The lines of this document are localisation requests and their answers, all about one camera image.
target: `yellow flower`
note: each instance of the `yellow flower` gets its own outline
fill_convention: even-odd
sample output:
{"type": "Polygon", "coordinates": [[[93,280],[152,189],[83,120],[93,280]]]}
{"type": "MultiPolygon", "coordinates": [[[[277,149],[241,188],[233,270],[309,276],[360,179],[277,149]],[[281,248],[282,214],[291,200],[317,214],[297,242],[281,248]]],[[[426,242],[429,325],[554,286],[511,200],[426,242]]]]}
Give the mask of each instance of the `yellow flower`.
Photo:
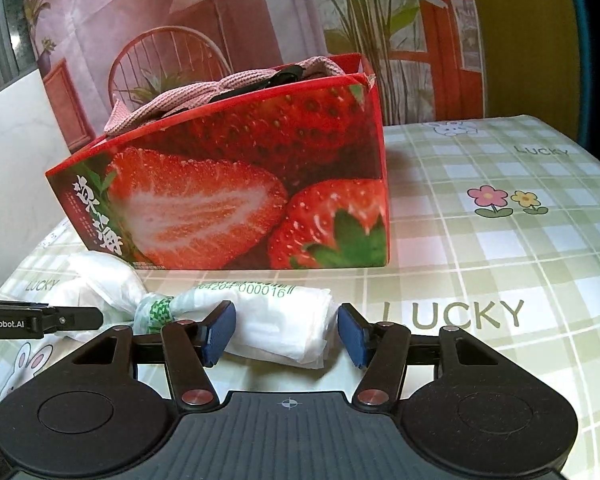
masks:
{"type": "Polygon", "coordinates": [[[538,196],[535,193],[523,193],[522,191],[517,191],[513,195],[511,195],[511,199],[514,202],[518,202],[522,207],[531,207],[540,205],[538,201],[538,196]]]}

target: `silver rivet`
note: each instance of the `silver rivet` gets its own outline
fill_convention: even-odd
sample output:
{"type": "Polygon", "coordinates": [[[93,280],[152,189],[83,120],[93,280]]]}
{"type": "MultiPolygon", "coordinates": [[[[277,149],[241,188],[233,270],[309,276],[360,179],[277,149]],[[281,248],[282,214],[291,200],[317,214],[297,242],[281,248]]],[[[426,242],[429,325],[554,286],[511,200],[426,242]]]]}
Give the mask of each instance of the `silver rivet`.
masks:
{"type": "Polygon", "coordinates": [[[189,390],[182,394],[182,402],[191,406],[204,406],[214,400],[209,390],[189,390]]]}
{"type": "Polygon", "coordinates": [[[389,395],[382,390],[362,390],[358,400],[367,406],[380,406],[389,400],[389,395]]]}

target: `pink flower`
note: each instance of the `pink flower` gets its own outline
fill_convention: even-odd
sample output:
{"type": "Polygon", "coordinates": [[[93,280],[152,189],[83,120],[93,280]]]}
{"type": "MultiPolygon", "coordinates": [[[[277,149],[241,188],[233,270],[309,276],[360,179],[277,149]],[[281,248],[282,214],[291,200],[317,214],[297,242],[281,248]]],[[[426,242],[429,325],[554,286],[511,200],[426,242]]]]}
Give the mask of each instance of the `pink flower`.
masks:
{"type": "Polygon", "coordinates": [[[480,186],[480,189],[470,189],[466,192],[471,198],[475,198],[475,205],[480,207],[488,207],[495,205],[504,207],[507,201],[504,200],[509,195],[501,189],[493,189],[491,186],[480,186]]]}

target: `ribbed gray surface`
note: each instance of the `ribbed gray surface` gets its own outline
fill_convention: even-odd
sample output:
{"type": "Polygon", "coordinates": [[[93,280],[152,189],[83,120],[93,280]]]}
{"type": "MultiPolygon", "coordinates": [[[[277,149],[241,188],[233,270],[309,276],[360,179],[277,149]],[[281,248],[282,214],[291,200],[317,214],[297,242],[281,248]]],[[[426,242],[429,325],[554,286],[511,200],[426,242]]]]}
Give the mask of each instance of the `ribbed gray surface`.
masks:
{"type": "MultiPolygon", "coordinates": [[[[342,394],[233,394],[185,416],[168,443],[113,480],[453,480],[415,454],[387,416],[342,394]],[[298,404],[285,407],[289,399],[298,404]]],[[[18,473],[13,480],[37,480],[18,473]]]]}

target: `rabbit ear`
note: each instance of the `rabbit ear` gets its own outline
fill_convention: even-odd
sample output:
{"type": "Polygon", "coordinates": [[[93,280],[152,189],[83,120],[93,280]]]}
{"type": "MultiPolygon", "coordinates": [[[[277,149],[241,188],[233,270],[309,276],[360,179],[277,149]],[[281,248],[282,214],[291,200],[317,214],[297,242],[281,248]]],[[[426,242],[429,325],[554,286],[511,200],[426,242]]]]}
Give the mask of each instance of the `rabbit ear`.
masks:
{"type": "Polygon", "coordinates": [[[30,343],[24,343],[18,350],[18,355],[16,360],[13,363],[13,372],[19,372],[24,370],[24,367],[27,366],[29,362],[29,356],[31,355],[31,345],[30,343]]]}
{"type": "Polygon", "coordinates": [[[27,373],[33,376],[42,370],[42,368],[46,365],[46,362],[49,361],[53,351],[54,348],[51,345],[43,346],[40,350],[38,350],[27,365],[27,373]]]}

